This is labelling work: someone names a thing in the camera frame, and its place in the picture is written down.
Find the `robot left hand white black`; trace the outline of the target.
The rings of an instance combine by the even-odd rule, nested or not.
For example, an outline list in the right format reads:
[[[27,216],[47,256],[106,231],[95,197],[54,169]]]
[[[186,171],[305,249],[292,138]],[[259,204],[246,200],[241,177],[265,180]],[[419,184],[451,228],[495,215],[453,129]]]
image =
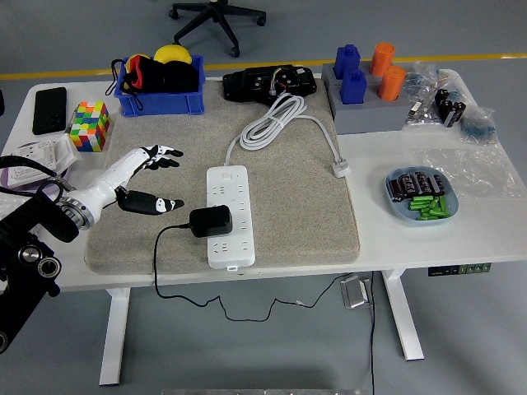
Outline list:
[[[117,202],[124,211],[157,216],[180,208],[184,203],[149,193],[127,190],[129,180],[141,170],[177,167],[183,153],[168,146],[146,146],[131,150],[97,177],[89,187],[74,190],[64,199],[64,209],[77,216],[77,225],[89,229],[100,219],[102,210]]]

